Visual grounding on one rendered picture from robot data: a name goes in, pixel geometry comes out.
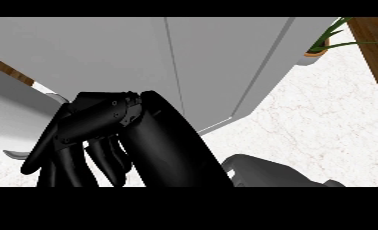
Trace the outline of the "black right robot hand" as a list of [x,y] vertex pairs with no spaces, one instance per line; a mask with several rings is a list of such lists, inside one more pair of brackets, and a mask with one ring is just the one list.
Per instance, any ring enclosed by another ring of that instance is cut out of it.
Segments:
[[39,187],[94,187],[91,160],[115,187],[135,171],[147,187],[228,187],[184,117],[153,91],[81,92],[58,110],[20,167]]

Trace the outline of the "grey cabinet door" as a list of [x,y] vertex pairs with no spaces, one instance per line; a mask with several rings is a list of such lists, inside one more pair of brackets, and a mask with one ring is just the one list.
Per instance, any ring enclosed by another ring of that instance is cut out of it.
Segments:
[[183,108],[163,18],[0,18],[0,61],[66,99],[153,90]]
[[166,20],[183,113],[197,132],[234,114],[287,21],[286,17]]

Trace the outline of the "grey cabinet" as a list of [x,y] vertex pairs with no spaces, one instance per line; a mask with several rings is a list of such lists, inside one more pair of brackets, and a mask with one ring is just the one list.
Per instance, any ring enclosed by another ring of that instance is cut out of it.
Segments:
[[219,47],[206,50],[203,94],[185,108],[199,134],[250,114],[333,21],[332,17],[262,19],[216,38]]

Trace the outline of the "pale grey appliance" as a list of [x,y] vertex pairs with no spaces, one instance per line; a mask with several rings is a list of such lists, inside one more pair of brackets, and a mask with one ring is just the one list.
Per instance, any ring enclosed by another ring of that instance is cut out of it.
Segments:
[[0,72],[0,150],[29,151],[58,103]]

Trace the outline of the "brown wooden strip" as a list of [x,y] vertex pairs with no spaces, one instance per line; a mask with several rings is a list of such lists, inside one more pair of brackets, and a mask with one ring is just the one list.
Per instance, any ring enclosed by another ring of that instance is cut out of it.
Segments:
[[13,77],[17,81],[20,81],[27,86],[33,84],[33,80],[1,61],[0,61],[0,72],[5,73],[10,77]]

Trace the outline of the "white plant pot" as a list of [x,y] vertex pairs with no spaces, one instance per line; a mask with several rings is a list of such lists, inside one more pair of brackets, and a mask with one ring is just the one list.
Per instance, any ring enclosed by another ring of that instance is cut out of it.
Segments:
[[307,51],[301,57],[301,59],[296,62],[298,66],[308,66],[311,65],[318,58],[321,57],[321,55],[326,53],[326,50],[321,50],[318,52],[309,52]]

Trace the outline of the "green leafy plant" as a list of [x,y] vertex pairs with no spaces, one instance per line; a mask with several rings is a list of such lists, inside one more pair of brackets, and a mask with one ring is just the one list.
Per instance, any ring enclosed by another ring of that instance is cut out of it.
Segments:
[[358,44],[373,44],[373,41],[354,41],[345,42],[330,45],[329,39],[333,35],[340,33],[339,26],[345,24],[351,20],[351,17],[339,17],[338,20],[330,24],[326,28],[324,32],[321,33],[320,37],[317,38],[315,42],[309,46],[307,52],[311,54],[320,53],[330,48],[348,46],[348,45],[358,45]]

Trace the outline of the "brown wooden panel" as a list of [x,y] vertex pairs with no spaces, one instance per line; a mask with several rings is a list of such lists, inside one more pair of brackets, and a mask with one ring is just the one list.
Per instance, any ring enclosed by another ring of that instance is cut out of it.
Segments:
[[378,17],[355,17],[346,25],[378,83]]

